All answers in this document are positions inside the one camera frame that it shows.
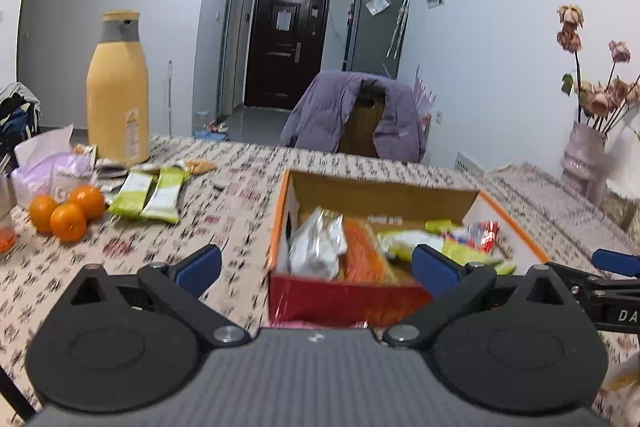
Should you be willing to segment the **green white protein bar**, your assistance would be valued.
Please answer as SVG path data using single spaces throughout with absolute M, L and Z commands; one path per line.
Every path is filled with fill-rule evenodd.
M 457 262 L 458 265 L 466 265 L 470 262 L 482 262 L 491 265 L 499 275 L 510 275 L 516 270 L 512 262 L 498 257 L 492 257 L 485 251 L 478 251 L 471 246 L 456 242 L 454 239 L 440 235 L 434 235 L 425 231 L 406 230 L 399 232 L 385 232 L 376 236 L 378 245 L 390 260 L 400 260 L 410 263 L 412 253 L 419 245 L 430 246 L 439 254 Z

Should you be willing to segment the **red snack bag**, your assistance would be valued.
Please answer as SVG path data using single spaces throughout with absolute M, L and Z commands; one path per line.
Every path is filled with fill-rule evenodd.
M 498 232 L 497 221 L 482 221 L 474 222 L 468 227 L 451 229 L 448 235 L 459 244 L 490 254 L 497 242 Z

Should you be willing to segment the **small green snack packet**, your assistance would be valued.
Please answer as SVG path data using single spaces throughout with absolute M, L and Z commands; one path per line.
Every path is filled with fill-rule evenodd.
M 456 222 L 450 219 L 430 220 L 426 221 L 424 230 L 430 234 L 446 235 L 452 230 L 461 228 Z

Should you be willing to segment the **green white snack bar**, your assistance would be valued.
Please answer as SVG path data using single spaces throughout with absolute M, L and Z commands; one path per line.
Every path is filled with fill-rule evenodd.
M 141 215 L 151 190 L 154 176 L 144 172 L 130 172 L 115 196 L 108 212 L 115 216 L 137 218 Z
M 176 225 L 180 220 L 178 209 L 180 192 L 189 178 L 190 173 L 179 167 L 160 168 L 157 184 L 143 207 L 140 217 Z

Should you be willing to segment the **orange cracker packet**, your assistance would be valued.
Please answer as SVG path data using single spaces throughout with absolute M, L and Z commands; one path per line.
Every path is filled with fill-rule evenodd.
M 356 219 L 343 221 L 347 251 L 341 257 L 341 278 L 351 284 L 396 285 L 394 271 L 378 251 L 372 229 Z

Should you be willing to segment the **orange cardboard snack box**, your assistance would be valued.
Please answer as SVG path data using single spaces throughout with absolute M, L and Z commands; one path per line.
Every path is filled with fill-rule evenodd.
M 411 256 L 420 244 L 457 265 L 485 261 L 501 274 L 548 260 L 482 191 L 290 170 L 269 248 L 270 321 L 387 326 L 403 319 L 444 283 L 419 274 Z

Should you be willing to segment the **mandarin orange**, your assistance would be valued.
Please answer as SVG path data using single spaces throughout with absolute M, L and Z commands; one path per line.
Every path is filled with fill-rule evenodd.
M 74 202 L 64 202 L 52 211 L 50 228 L 61 243 L 77 243 L 87 230 L 84 210 Z
M 58 208 L 58 203 L 47 194 L 37 195 L 30 202 L 29 218 L 39 234 L 49 235 L 52 233 L 50 221 L 56 208 Z
M 96 186 L 83 185 L 75 188 L 68 196 L 68 201 L 79 206 L 88 220 L 96 220 L 103 216 L 105 200 Z

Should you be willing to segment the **silver foil snack bag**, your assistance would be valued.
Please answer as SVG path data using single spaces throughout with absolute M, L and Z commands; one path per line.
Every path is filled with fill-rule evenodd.
M 288 269 L 294 277 L 333 281 L 347 248 L 343 216 L 318 207 L 293 234 Z

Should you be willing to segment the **clear drinking glass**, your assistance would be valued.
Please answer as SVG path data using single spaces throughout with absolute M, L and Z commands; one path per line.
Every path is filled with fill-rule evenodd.
M 17 241 L 17 234 L 11 216 L 15 206 L 15 197 L 10 187 L 10 180 L 1 175 L 0 186 L 0 254 L 9 254 Z

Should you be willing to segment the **wooden chair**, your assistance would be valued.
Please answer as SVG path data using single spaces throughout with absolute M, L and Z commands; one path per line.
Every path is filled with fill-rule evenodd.
M 337 152 L 378 158 L 373 133 L 382 119 L 384 107 L 383 91 L 362 89 L 344 127 Z

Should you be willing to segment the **dried pink roses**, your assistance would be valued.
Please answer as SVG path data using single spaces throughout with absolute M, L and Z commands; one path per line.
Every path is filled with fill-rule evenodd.
M 576 120 L 606 139 L 623 121 L 639 112 L 639 75 L 620 75 L 631 64 L 626 42 L 612 39 L 606 44 L 599 68 L 585 59 L 582 34 L 585 13 L 577 4 L 561 4 L 556 10 L 559 28 L 555 42 L 570 56 L 572 69 L 561 79 L 561 92 L 576 98 Z

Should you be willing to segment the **yellow thermos bottle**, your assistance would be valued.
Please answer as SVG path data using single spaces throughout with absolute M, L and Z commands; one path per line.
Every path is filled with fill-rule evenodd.
M 149 73 L 138 12 L 107 11 L 87 74 L 89 143 L 126 166 L 150 157 Z

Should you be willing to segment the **purple puffer jacket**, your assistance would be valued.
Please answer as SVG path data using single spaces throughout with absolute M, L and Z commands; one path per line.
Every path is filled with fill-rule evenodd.
M 288 115 L 279 144 L 336 153 L 348 125 L 356 120 L 357 100 L 367 91 L 382 98 L 382 114 L 361 138 L 371 142 L 377 158 L 419 162 L 425 136 L 412 90 L 366 72 L 319 72 Z

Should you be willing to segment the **grey refrigerator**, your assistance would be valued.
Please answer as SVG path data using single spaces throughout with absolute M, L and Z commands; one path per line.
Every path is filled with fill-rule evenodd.
M 352 0 L 343 72 L 396 79 L 410 0 Z

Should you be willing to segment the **dark entrance door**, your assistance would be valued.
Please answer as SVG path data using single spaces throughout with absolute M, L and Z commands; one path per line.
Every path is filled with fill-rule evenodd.
M 291 110 L 320 72 L 330 0 L 255 0 L 244 104 Z

